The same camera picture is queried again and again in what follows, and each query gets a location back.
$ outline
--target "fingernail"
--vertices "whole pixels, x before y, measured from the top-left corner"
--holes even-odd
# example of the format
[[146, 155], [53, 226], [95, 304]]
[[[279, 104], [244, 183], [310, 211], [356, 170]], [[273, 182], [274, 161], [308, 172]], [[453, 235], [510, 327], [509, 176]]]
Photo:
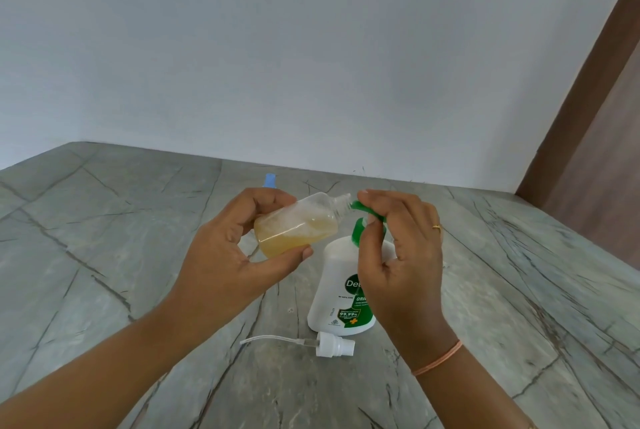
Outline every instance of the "fingernail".
[[313, 253], [314, 253], [314, 250], [311, 247], [307, 247], [305, 250], [302, 251], [302, 260], [305, 261], [306, 259], [311, 257]]

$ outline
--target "yellow liquid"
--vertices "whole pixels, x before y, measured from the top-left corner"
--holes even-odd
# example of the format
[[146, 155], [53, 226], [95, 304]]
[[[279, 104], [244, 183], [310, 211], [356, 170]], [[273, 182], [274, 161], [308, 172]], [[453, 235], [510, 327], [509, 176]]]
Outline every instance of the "yellow liquid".
[[280, 231], [281, 229], [276, 231], [274, 227], [276, 225], [270, 222], [258, 222], [253, 226], [260, 250], [268, 258], [299, 245], [317, 242], [338, 232], [338, 222], [332, 216], [307, 218], [304, 223], [284, 232]]

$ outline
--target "hand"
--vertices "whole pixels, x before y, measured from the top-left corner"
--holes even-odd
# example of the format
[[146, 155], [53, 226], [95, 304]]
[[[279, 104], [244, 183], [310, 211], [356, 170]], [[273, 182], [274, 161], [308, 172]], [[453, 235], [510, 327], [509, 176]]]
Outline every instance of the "hand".
[[361, 191], [358, 200], [387, 217], [397, 259], [382, 262], [382, 223], [369, 216], [360, 238], [358, 279], [367, 302], [411, 369], [444, 355], [456, 335], [442, 314], [442, 233], [436, 208], [416, 195]]
[[252, 263], [237, 246], [263, 214], [296, 202], [277, 189], [246, 189], [196, 233], [171, 292], [159, 306], [197, 346], [293, 272], [313, 250], [296, 247]]

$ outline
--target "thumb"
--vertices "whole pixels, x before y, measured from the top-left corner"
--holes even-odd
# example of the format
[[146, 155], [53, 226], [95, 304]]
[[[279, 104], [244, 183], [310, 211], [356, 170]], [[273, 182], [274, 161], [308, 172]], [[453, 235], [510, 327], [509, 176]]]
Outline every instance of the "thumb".
[[313, 253], [314, 250], [310, 245], [301, 245], [300, 247], [290, 248], [286, 252], [266, 261], [254, 263], [252, 267], [255, 271], [260, 272], [261, 277], [269, 285], [266, 287], [268, 289], [295, 271], [300, 263], [308, 259]]
[[358, 272], [367, 274], [379, 270], [382, 265], [382, 240], [384, 231], [382, 222], [369, 215], [367, 227], [360, 236], [360, 253], [358, 254]]

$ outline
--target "brown door frame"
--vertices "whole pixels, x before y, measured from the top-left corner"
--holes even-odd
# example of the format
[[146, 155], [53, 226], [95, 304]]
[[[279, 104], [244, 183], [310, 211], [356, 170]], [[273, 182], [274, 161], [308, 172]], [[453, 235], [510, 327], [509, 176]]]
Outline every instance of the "brown door frame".
[[516, 195], [544, 210], [638, 42], [640, 0], [618, 0]]

